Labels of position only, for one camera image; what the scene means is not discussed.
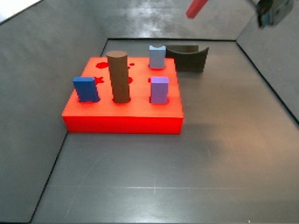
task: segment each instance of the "purple block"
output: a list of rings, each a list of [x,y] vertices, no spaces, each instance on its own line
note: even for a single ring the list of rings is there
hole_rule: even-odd
[[[150,103],[166,103],[169,79],[165,76],[150,78]]]

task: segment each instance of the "lavender block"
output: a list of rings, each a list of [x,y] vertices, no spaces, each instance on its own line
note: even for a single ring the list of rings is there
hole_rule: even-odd
[[[98,102],[98,91],[93,77],[74,77],[72,83],[80,102]]]
[[[150,78],[150,103],[166,103],[168,85],[168,77],[154,76]]]
[[[149,45],[149,68],[162,69],[164,68],[164,55],[165,46],[153,47]]]

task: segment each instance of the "metal floor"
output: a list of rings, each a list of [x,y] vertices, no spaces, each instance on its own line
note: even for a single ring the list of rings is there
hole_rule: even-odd
[[[299,130],[235,42],[109,40],[104,54],[209,47],[179,73],[179,136],[68,134],[32,223],[299,221]]]

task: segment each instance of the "gray floor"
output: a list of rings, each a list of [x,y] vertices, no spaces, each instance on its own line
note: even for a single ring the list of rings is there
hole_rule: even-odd
[[[297,222],[299,130],[235,42],[109,40],[209,47],[179,73],[179,136],[68,134],[34,223]]]
[[[109,38],[236,40],[255,15],[249,0],[212,0],[195,19],[185,11],[192,0],[97,0],[92,2]]]

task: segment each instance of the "red base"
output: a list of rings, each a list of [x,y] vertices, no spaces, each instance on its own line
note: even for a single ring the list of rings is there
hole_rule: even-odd
[[[128,58],[130,102],[113,103],[106,58],[90,58],[82,77],[96,77],[98,102],[78,101],[73,90],[61,117],[69,132],[180,134],[183,105],[173,59],[165,68],[148,68],[148,58]],[[152,76],[168,76],[169,92],[165,104],[149,103]]]

